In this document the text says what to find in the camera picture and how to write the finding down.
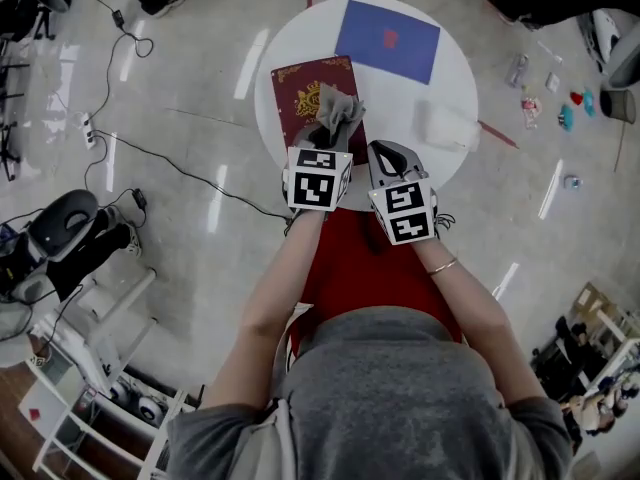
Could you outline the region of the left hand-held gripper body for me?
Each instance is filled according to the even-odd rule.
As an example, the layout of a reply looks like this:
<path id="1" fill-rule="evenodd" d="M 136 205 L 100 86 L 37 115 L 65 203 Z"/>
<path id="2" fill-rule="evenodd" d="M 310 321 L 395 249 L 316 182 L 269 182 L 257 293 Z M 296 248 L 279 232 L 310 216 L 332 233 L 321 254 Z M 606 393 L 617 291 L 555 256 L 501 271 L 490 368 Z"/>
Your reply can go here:
<path id="1" fill-rule="evenodd" d="M 283 189 L 293 210 L 333 212 L 351 181 L 353 154 L 348 146 L 319 149 L 301 139 L 287 149 Z"/>

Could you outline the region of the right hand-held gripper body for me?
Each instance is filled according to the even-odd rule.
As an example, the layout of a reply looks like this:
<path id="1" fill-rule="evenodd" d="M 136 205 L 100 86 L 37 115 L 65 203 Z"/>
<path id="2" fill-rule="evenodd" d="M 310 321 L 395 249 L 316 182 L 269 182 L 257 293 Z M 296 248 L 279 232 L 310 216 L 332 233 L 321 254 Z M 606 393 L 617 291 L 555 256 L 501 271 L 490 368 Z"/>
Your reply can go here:
<path id="1" fill-rule="evenodd" d="M 437 196 L 426 171 L 387 174 L 388 184 L 368 192 L 371 208 L 392 245 L 436 237 Z"/>

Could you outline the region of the grey cleaning cloth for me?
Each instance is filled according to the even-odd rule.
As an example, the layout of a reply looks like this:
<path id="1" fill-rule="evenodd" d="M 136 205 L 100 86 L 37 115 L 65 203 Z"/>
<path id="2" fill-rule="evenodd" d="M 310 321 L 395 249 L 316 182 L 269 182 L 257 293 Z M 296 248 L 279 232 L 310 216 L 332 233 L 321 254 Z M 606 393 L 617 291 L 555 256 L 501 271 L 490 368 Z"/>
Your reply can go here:
<path id="1" fill-rule="evenodd" d="M 331 150 L 331 136 L 340 126 L 348 129 L 350 141 L 361 124 L 365 112 L 364 103 L 357 96 L 348 95 L 337 88 L 322 83 L 316 120 L 324 126 L 324 137 L 318 147 Z"/>

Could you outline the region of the maroon hardcover book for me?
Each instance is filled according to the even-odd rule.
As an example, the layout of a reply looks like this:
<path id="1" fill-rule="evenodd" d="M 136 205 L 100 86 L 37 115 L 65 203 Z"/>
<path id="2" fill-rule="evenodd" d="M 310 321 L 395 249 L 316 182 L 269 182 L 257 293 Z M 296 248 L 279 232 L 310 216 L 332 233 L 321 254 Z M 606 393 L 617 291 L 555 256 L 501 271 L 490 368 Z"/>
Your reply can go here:
<path id="1" fill-rule="evenodd" d="M 348 56 L 327 57 L 277 68 L 271 72 L 271 77 L 286 147 L 292 146 L 301 128 L 318 122 L 316 113 L 322 83 L 358 97 L 354 68 Z M 362 120 L 349 141 L 349 151 L 353 154 L 356 165 L 367 162 L 366 149 L 367 140 Z"/>

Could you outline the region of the person's left forearm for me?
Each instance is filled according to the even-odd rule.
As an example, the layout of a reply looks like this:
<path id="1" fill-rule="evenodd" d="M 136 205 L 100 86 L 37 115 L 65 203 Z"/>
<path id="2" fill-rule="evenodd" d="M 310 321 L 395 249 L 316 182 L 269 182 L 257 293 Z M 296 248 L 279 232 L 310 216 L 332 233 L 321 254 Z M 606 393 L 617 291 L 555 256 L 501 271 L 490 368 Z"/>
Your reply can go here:
<path id="1" fill-rule="evenodd" d="M 266 406 L 278 345 L 301 300 L 324 221 L 323 212 L 308 211 L 291 225 L 248 299 L 231 352 L 204 391 L 203 409 Z"/>

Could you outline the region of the person's right forearm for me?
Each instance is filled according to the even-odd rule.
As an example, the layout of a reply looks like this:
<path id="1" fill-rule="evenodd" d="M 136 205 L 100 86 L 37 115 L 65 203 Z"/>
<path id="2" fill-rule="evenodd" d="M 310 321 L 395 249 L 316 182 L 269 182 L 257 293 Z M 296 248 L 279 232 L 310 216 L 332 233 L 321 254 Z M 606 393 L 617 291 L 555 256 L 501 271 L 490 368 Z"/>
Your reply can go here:
<path id="1" fill-rule="evenodd" d="M 437 239 L 412 244 L 468 344 L 488 364 L 507 405 L 546 396 L 499 302 Z"/>

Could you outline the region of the red skirt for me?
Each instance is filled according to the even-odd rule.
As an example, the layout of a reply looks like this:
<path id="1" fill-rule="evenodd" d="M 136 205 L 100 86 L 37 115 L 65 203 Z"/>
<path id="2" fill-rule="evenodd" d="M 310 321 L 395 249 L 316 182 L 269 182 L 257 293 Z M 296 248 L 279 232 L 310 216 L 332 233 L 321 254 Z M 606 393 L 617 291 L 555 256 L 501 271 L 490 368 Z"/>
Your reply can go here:
<path id="1" fill-rule="evenodd" d="M 409 245 L 392 245 L 369 212 L 329 214 L 301 297 L 311 306 L 289 332 L 293 353 L 323 322 L 369 307 L 393 306 L 427 313 L 456 342 L 462 332 L 441 292 Z"/>

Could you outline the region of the blue booklet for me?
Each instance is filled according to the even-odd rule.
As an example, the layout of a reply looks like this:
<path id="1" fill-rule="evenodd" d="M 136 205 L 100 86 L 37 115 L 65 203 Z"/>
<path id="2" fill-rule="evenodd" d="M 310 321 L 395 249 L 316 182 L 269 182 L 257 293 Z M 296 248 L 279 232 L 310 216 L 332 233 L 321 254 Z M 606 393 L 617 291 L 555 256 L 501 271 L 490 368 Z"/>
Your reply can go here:
<path id="1" fill-rule="evenodd" d="M 351 0 L 334 53 L 353 62 L 430 83 L 440 28 L 405 14 Z"/>

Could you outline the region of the clear snack packet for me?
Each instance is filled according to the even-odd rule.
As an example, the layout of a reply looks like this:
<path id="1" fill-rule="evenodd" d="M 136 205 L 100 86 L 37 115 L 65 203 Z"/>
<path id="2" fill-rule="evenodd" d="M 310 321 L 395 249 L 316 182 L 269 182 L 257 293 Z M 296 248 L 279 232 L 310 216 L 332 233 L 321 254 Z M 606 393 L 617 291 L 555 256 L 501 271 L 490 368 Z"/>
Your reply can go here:
<path id="1" fill-rule="evenodd" d="M 537 127 L 537 118 L 541 113 L 541 101 L 538 97 L 523 95 L 521 98 L 521 110 L 524 116 L 526 129 Z"/>

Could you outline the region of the clear plastic bottle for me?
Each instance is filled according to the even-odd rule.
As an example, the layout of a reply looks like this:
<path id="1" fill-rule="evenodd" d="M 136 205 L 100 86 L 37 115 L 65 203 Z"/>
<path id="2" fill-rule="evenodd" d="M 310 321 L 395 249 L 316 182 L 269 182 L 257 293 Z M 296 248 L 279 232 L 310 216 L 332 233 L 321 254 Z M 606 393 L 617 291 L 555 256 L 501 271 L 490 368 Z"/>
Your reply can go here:
<path id="1" fill-rule="evenodd" d="M 528 68 L 529 57 L 525 54 L 516 54 L 507 73 L 507 85 L 512 88 L 521 87 Z"/>

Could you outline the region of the white flat stick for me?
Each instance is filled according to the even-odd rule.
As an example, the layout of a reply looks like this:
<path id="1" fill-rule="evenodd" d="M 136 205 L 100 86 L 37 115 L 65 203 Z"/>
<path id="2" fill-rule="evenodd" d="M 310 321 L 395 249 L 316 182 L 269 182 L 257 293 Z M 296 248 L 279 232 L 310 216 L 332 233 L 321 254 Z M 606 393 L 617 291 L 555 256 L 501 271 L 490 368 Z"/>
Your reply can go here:
<path id="1" fill-rule="evenodd" d="M 546 52 L 556 63 L 562 65 L 564 62 L 564 59 L 556 54 L 553 50 L 551 50 L 549 47 L 547 47 L 544 43 L 542 43 L 540 40 L 538 40 L 536 42 L 536 44 L 544 51 Z"/>

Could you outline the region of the grey t-shirt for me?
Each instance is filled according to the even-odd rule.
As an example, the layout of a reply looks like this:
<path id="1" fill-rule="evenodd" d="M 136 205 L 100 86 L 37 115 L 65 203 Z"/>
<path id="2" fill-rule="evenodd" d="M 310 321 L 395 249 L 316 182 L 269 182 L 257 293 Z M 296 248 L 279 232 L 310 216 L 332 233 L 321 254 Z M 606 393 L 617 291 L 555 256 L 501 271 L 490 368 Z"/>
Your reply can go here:
<path id="1" fill-rule="evenodd" d="M 359 309 L 320 325 L 271 409 L 169 424 L 170 480 L 564 480 L 558 405 L 507 405 L 486 362 L 433 317 Z"/>

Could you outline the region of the thin brown stick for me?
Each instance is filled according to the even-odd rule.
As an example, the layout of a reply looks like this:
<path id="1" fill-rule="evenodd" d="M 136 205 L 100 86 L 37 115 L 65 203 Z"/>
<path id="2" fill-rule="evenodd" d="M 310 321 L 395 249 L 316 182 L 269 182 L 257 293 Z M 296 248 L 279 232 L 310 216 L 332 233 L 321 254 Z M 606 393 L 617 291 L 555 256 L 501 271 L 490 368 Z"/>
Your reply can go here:
<path id="1" fill-rule="evenodd" d="M 620 162 L 620 158 L 621 158 L 621 153 L 622 153 L 622 147 L 623 147 L 623 144 L 624 144 L 625 132 L 626 132 L 626 122 L 623 121 L 622 125 L 621 125 L 620 137 L 619 137 L 617 153 L 616 153 L 616 158 L 615 158 L 615 163 L 614 163 L 614 168 L 613 168 L 613 172 L 614 173 L 616 173 L 617 170 L 618 170 L 618 166 L 619 166 L 619 162 Z"/>

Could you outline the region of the black mesh waste basket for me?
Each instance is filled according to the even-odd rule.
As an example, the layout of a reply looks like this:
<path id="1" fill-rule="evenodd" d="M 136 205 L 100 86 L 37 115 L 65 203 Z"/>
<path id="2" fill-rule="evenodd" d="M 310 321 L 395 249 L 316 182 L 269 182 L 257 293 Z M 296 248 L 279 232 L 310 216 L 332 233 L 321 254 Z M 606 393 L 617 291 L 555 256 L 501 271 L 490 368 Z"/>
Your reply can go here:
<path id="1" fill-rule="evenodd" d="M 599 103 L 606 117 L 628 124 L 636 122 L 636 102 L 630 90 L 601 89 Z"/>

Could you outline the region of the white rounded device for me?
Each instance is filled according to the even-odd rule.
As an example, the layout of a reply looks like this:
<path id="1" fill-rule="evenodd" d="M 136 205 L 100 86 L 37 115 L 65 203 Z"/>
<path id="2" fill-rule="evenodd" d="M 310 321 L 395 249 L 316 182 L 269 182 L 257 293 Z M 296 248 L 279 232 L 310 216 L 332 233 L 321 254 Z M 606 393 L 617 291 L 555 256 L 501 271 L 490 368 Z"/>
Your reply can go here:
<path id="1" fill-rule="evenodd" d="M 603 73 L 611 51 L 621 37 L 616 23 L 605 10 L 579 15 L 577 23 L 589 56 Z"/>

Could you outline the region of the white desk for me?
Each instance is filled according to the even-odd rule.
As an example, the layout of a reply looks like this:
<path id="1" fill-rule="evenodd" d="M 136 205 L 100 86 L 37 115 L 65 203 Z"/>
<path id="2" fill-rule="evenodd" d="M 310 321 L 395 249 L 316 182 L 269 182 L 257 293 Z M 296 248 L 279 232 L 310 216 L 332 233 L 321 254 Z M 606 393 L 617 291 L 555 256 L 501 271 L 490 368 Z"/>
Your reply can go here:
<path id="1" fill-rule="evenodd" d="M 148 268 L 121 295 L 89 279 L 76 295 L 41 319 L 34 333 L 48 339 L 52 348 L 74 363 L 89 386 L 109 396 L 112 385 L 157 324 L 156 319 L 147 318 L 125 351 L 117 350 L 117 328 L 155 279 L 156 271 Z"/>

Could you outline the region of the grey shell chair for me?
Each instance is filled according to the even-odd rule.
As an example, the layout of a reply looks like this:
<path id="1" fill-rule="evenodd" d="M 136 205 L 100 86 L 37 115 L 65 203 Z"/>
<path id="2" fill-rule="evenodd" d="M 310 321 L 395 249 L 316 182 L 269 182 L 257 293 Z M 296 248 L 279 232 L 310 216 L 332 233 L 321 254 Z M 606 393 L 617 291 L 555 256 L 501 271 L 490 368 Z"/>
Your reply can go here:
<path id="1" fill-rule="evenodd" d="M 606 84 L 612 89 L 626 89 L 640 82 L 640 28 L 616 43 L 607 64 Z"/>

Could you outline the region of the grey white swivel chair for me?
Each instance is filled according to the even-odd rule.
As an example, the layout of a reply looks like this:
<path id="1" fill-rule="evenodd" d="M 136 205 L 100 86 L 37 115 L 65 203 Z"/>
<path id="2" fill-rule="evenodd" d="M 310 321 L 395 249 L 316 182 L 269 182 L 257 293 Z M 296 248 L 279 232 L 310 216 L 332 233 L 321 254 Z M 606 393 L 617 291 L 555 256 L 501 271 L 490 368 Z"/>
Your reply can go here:
<path id="1" fill-rule="evenodd" d="M 27 227 L 30 251 L 37 259 L 64 259 L 86 236 L 98 209 L 97 198 L 88 190 L 60 196 Z"/>

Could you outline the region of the white shelf rack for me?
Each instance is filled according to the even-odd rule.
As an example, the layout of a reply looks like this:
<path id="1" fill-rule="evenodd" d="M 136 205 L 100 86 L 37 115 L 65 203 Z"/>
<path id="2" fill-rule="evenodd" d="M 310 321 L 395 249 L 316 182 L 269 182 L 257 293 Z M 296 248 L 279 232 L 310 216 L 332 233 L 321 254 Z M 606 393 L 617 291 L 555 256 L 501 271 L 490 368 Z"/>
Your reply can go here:
<path id="1" fill-rule="evenodd" d="M 168 480 L 168 423 L 198 408 L 198 397 L 127 367 L 117 380 L 126 381 L 132 395 L 121 407 L 73 370 L 57 383 L 43 371 L 33 373 L 36 381 L 19 411 L 43 439 L 34 473 L 44 480 Z M 168 410 L 159 428 L 141 418 L 141 396 L 166 401 Z"/>

